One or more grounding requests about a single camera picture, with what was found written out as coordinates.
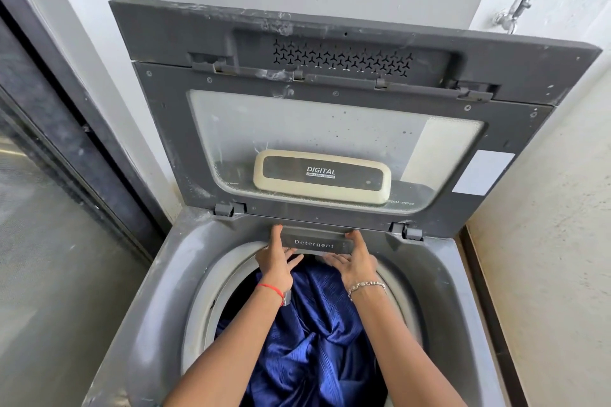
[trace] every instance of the person's left arm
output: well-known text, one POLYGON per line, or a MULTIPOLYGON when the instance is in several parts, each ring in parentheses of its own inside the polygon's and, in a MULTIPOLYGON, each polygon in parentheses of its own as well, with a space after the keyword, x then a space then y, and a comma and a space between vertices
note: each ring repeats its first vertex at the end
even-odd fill
MULTIPOLYGON (((270 244, 256 254, 263 277, 283 293, 293 286, 291 270, 303 255, 287 260, 295 249, 282 248, 282 226, 273 226, 270 244)), ((238 315, 183 375, 164 407, 239 405, 263 343, 282 303, 272 288, 256 286, 238 315)))

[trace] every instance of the person's left hand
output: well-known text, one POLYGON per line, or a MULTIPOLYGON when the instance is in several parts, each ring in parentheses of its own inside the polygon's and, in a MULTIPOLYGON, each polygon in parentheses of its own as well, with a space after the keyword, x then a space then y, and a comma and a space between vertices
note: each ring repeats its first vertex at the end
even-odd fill
POLYGON ((259 264, 263 277, 259 283, 265 283, 286 293, 293 286, 291 271, 304 258, 303 254, 288 261, 294 255, 296 248, 282 248, 280 240, 282 226, 271 227, 270 243, 256 252, 255 259, 259 264))

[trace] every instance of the open lid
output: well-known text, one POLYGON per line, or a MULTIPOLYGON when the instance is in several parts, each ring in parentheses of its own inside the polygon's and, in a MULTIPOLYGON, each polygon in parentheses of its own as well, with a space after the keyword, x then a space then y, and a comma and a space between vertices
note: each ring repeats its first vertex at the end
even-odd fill
POLYGON ((347 18, 111 8, 188 205, 432 237, 459 231, 600 54, 347 18))

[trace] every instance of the washing machine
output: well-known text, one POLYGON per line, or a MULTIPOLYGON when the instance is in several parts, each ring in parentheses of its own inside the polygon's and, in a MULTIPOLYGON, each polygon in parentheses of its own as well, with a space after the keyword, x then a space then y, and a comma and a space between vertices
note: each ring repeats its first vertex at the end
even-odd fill
POLYGON ((504 405, 453 238, 600 50, 198 4, 111 8, 186 206, 83 405, 161 404, 276 223, 313 255, 350 252, 343 234, 360 229, 466 403, 504 405))

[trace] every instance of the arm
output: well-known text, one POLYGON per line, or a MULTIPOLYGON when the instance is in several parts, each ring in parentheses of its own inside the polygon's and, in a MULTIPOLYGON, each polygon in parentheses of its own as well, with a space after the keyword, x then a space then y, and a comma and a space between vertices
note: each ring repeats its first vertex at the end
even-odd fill
MULTIPOLYGON (((340 271, 346 289, 376 281, 378 261, 369 254, 361 233, 353 231, 346 236, 355 242, 352 255, 327 254, 325 261, 340 271)), ((416 342, 382 287, 360 287, 352 299, 395 406, 466 407, 416 342)))
MULTIPOLYGON (((256 254, 263 277, 259 283, 283 292, 293 286, 291 270, 303 255, 287 263, 295 249, 282 248, 282 226, 273 226, 270 245, 256 254)), ((225 331, 210 344, 165 399, 164 407, 239 405, 265 338, 282 303, 271 288, 255 287, 225 331)))

